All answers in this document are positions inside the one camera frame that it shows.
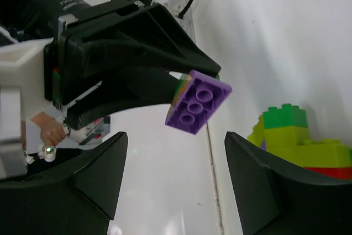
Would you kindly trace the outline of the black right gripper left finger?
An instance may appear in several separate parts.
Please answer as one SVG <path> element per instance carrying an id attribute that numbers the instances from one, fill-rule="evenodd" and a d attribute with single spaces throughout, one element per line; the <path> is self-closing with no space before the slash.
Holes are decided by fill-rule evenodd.
<path id="1" fill-rule="evenodd" d="M 1 234 L 107 234 L 127 157 L 119 132 L 60 165 L 1 182 Z"/>

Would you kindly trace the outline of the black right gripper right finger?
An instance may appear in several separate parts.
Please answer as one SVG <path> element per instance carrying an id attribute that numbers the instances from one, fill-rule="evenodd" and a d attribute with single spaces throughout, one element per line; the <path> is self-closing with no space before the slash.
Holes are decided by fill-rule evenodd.
<path id="1" fill-rule="evenodd" d="M 243 234 L 351 234 L 351 182 L 266 152 L 235 132 L 225 151 Z"/>

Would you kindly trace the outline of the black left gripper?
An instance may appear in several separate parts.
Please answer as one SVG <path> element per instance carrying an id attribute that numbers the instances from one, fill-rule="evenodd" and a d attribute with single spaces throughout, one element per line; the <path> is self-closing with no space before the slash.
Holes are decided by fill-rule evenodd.
<path id="1" fill-rule="evenodd" d="M 67 109 L 68 126 L 81 129 L 119 111 L 170 104 L 179 79 L 167 71 L 216 76 L 220 69 L 157 4 L 73 26 L 48 45 L 45 96 L 63 108 L 101 82 Z"/>

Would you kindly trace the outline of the purple lego brick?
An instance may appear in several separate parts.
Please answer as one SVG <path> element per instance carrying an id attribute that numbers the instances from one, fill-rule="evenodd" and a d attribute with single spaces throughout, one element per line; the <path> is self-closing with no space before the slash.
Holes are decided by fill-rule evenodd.
<path id="1" fill-rule="evenodd" d="M 192 70 L 180 81 L 165 125 L 195 135 L 231 92 L 229 84 Z"/>

